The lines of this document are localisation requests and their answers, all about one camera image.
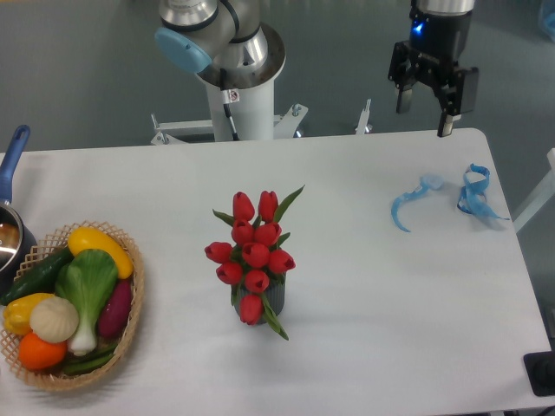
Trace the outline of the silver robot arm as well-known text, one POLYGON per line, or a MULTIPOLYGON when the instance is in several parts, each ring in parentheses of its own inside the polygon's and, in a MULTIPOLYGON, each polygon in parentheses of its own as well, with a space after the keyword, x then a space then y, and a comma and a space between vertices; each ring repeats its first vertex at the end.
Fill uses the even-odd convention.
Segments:
MULTIPOLYGON (((431 88, 441 108, 437 134, 474 109, 479 70, 463 68, 472 1, 413 1, 408 40, 395 44, 388 79, 397 92, 396 111, 410 108, 412 90, 431 88)), ((162 1, 159 51, 204 84, 216 141, 293 138, 307 114, 295 104, 274 113, 274 81, 286 58, 281 36, 260 20, 258 1, 162 1)))

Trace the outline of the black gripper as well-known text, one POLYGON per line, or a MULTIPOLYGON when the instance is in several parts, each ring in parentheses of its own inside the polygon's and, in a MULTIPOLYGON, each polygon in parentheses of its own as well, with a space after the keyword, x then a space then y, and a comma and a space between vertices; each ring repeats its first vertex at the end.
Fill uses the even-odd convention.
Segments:
POLYGON ((393 48, 388 79, 397 88, 395 111, 409 111, 415 84, 431 88, 441 108, 439 137, 451 135, 460 115, 473 111, 476 102, 479 70, 459 64, 473 7, 473 1, 413 1, 409 38, 393 48))

